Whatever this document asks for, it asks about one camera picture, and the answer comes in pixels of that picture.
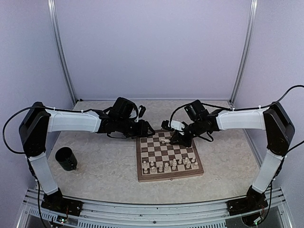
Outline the white chess king piece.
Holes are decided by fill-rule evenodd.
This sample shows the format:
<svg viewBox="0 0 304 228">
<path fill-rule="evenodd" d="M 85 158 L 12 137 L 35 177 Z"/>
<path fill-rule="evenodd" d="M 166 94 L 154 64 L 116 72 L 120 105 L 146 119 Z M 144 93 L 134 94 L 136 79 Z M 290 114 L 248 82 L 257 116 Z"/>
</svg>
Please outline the white chess king piece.
<svg viewBox="0 0 304 228">
<path fill-rule="evenodd" d="M 172 170 L 172 171 L 176 171 L 176 170 L 177 170 L 177 161 L 176 161 L 176 159 L 174 159 L 174 160 L 172 161 L 171 170 Z"/>
</svg>

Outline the wooden chess board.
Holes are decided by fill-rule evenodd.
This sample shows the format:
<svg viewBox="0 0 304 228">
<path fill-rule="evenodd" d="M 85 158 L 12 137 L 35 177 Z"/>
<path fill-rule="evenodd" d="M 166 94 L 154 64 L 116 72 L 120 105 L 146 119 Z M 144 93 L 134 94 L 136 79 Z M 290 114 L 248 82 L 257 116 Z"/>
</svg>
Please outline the wooden chess board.
<svg viewBox="0 0 304 228">
<path fill-rule="evenodd" d="M 203 175 L 204 170 L 195 142 L 192 142 L 192 146 L 189 148 L 160 142 L 161 138 L 170 139 L 172 135 L 172 132 L 157 130 L 153 136 L 136 140 L 137 176 L 139 182 L 166 181 Z M 186 164 L 183 163 L 186 157 L 188 157 L 189 162 L 195 157 L 195 162 L 198 162 L 199 168 L 194 169 L 194 162 L 191 162 L 191 167 L 186 169 Z M 165 173 L 163 170 L 162 173 L 159 173 L 160 165 L 164 167 L 164 164 L 168 162 L 172 166 L 174 159 L 177 161 L 176 171 L 171 170 L 171 172 Z M 178 164 L 179 159 L 182 159 L 182 164 Z M 143 166 L 143 161 L 147 162 L 147 166 Z M 157 169 L 155 173 L 151 173 L 151 161 L 154 161 L 154 167 Z M 147 174 L 143 172 L 144 168 L 148 169 Z"/>
</svg>

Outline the white chess rook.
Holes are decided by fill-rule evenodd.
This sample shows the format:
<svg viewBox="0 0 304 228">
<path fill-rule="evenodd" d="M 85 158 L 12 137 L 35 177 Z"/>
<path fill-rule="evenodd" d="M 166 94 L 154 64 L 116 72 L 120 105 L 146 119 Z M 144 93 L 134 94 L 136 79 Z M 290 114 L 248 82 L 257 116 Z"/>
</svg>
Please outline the white chess rook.
<svg viewBox="0 0 304 228">
<path fill-rule="evenodd" d="M 151 173 L 155 173 L 157 169 L 155 167 L 151 167 Z"/>
</svg>

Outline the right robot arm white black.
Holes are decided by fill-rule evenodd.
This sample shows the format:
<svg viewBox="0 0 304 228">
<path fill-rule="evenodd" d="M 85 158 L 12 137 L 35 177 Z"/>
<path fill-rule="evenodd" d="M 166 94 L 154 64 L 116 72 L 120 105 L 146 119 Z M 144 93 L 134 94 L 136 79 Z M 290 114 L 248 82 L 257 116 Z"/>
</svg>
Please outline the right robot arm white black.
<svg viewBox="0 0 304 228">
<path fill-rule="evenodd" d="M 265 191 L 280 173 L 290 147 L 295 126 L 279 101 L 265 106 L 235 109 L 195 100 L 181 106 L 190 124 L 173 119 L 162 122 L 162 128 L 173 132 L 171 144 L 190 147 L 194 138 L 204 133 L 241 129 L 260 159 L 259 172 L 247 191 L 243 207 L 253 211 L 261 204 Z"/>
</svg>

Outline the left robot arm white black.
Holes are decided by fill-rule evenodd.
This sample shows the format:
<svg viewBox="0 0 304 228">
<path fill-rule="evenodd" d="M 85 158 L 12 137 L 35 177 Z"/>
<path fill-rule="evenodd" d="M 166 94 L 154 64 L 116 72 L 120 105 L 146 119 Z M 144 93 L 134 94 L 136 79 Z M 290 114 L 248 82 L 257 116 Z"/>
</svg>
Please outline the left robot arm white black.
<svg viewBox="0 0 304 228">
<path fill-rule="evenodd" d="M 49 134 L 57 134 L 54 148 L 58 141 L 73 132 L 105 134 L 120 133 L 123 139 L 137 139 L 155 135 L 155 130 L 142 116 L 145 106 L 119 97 L 115 103 L 104 109 L 67 110 L 45 106 L 35 102 L 26 109 L 27 114 L 19 126 L 19 135 L 23 151 L 33 175 L 47 202 L 56 211 L 66 206 L 65 198 L 58 193 L 60 188 L 54 179 L 49 165 L 50 156 L 46 154 L 46 142 Z"/>
</svg>

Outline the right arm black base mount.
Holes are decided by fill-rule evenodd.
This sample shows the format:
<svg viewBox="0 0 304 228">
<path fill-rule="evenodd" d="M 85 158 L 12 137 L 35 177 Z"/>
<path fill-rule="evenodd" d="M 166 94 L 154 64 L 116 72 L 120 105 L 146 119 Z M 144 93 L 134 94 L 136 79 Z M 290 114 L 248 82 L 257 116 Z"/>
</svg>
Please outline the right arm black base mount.
<svg viewBox="0 0 304 228">
<path fill-rule="evenodd" d="M 266 208 L 267 206 L 268 202 L 266 199 L 262 199 L 260 201 L 250 201 L 247 197 L 245 197 L 227 201 L 227 207 L 230 216 L 248 213 L 262 209 L 262 207 Z"/>
</svg>

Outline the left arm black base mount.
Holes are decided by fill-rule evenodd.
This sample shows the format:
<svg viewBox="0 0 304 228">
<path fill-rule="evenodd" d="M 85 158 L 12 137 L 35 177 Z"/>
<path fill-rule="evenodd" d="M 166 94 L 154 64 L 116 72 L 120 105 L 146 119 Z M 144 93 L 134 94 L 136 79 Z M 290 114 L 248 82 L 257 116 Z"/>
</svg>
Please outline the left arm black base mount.
<svg viewBox="0 0 304 228">
<path fill-rule="evenodd" d="M 80 216 L 83 202 L 74 199 L 59 198 L 47 199 L 44 198 L 41 203 L 42 208 L 50 211 L 58 212 L 68 216 Z"/>
</svg>

